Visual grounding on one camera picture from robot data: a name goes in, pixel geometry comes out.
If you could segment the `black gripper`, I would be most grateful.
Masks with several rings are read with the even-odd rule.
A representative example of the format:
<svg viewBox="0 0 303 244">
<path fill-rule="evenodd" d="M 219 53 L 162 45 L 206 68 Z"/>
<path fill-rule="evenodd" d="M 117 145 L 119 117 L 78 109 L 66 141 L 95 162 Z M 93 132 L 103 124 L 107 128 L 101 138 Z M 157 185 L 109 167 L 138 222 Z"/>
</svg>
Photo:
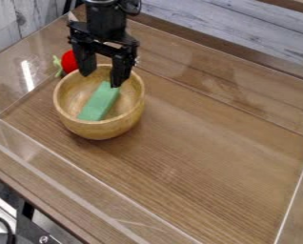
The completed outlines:
<svg viewBox="0 0 303 244">
<path fill-rule="evenodd" d="M 141 13 L 141 0 L 83 0 L 87 22 L 70 24 L 70 43 L 83 76 L 97 70 L 97 54 L 113 59 L 111 87 L 130 78 L 139 41 L 126 32 L 127 17 Z"/>
</svg>

